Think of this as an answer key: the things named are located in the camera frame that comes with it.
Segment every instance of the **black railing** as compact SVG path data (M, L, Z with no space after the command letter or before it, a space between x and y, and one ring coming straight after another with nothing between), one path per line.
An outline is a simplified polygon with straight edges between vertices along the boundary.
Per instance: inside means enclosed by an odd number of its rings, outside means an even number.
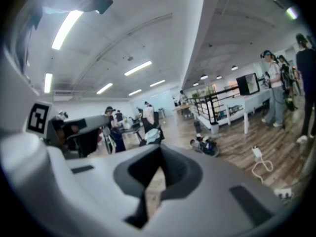
M232 87L229 89L225 89L219 92L215 92L203 97L197 97L197 98L189 98L188 101L189 103L191 103L192 105L194 105L194 110L196 111L198 116L202 116L206 119L209 120L210 124L223 119L227 116L227 114L225 114L224 112L226 111L226 109L221 110L221 107L224 105L218 105L215 106L214 103L220 102L221 100L227 99L227 98L232 98L232 97L236 97L239 96L239 92L236 94L233 94L231 96L228 97L224 97L219 99L219 96L223 93L228 93L231 91L234 91L238 88L238 86L236 87ZM239 106L234 106L229 108L230 112L232 111L232 113L235 113L239 110Z

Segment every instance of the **ceiling light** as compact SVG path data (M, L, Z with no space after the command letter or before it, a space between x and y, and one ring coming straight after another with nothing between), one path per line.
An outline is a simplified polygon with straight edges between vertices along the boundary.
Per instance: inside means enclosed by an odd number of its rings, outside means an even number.
M132 74L132 73L134 73L134 72L136 72L136 71L138 71L138 70L140 70L140 69L143 69L144 67L147 67L147 66L149 66L149 65L151 65L151 64L152 64L151 61L145 62L144 64L139 65L138 67L136 67L136 68L134 68L134 69L132 69L132 70L126 72L124 75L129 76L130 74Z
M113 85L113 83L108 83L107 85L105 85L102 89L100 89L97 94L101 94L103 91L105 91L106 89L110 88Z
M162 81L158 81L158 82L155 82L155 83L153 83L152 85L150 85L150 87L153 87L153 86L155 86L155 85L157 85L157 84L160 84L160 83L163 83L163 82L165 82L166 80L162 80Z
M140 92L140 91L142 91L142 90L139 89L139 90L136 90L136 91L134 91L134 92L132 92L132 93L129 93L129 96L134 95L134 94L136 94L136 93L138 93L138 92Z
M204 80L204 79L206 79L206 78L208 78L207 75L202 75L201 80Z
M51 85L52 78L53 78L53 74L46 73L46 75L45 75L44 93L49 93L50 92L50 85Z
M297 14L295 13L295 11L293 10L293 8L289 8L286 10L287 14L289 14L291 16L292 19L297 19Z
M56 38L54 40L53 45L51 48L59 50L61 45L63 44L68 32L70 31L71 27L75 24L77 19L83 14L82 11L74 10L69 12L68 16L66 17L65 21L61 25Z

